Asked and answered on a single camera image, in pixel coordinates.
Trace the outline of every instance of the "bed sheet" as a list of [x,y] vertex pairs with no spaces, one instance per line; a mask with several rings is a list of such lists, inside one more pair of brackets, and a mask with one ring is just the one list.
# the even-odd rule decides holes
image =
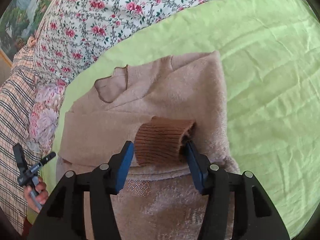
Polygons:
[[35,51],[42,82],[70,83],[137,31],[209,0],[54,0]]
[[[320,24],[302,0],[211,1],[114,46],[67,87],[53,150],[59,152],[65,113],[97,78],[117,66],[216,49],[231,154],[242,171],[255,173],[293,238],[320,199]],[[52,190],[55,163],[42,174]]]

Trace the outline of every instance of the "floral bedding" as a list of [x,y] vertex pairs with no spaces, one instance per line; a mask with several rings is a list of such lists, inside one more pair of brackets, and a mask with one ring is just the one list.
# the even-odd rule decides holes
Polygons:
[[[206,1],[209,0],[54,0],[35,49],[40,82],[38,99],[29,117],[30,149],[50,151],[64,82],[69,84],[104,51],[135,32]],[[58,100],[55,106],[52,100]]]

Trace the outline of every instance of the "bed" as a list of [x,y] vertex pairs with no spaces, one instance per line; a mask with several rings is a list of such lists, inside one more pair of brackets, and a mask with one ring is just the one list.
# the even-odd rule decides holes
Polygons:
[[[228,86],[231,154],[241,171],[255,173],[294,238],[320,199],[314,186],[319,124],[312,115],[319,110],[319,27],[303,0],[214,0],[186,8],[114,44],[70,80],[52,150],[59,153],[64,114],[72,103],[116,66],[218,49]],[[41,172],[49,191],[56,185],[55,170],[51,162]],[[29,211],[29,221],[34,218]]]

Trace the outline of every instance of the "metal screw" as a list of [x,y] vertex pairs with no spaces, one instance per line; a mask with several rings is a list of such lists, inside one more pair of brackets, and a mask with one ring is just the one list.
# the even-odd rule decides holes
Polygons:
[[217,171],[219,169],[219,166],[217,164],[211,164],[210,169],[213,171]]
[[67,171],[66,177],[71,178],[75,173],[73,171]]
[[100,165],[100,169],[103,170],[103,171],[109,169],[109,164],[107,164],[107,163],[101,164],[101,165]]
[[251,171],[246,171],[244,174],[248,178],[252,178],[253,177],[253,173]]

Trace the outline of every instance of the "painting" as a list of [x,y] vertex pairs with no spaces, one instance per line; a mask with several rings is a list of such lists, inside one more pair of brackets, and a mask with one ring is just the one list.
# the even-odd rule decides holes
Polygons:
[[36,34],[51,1],[11,1],[0,19],[0,48],[10,60]]

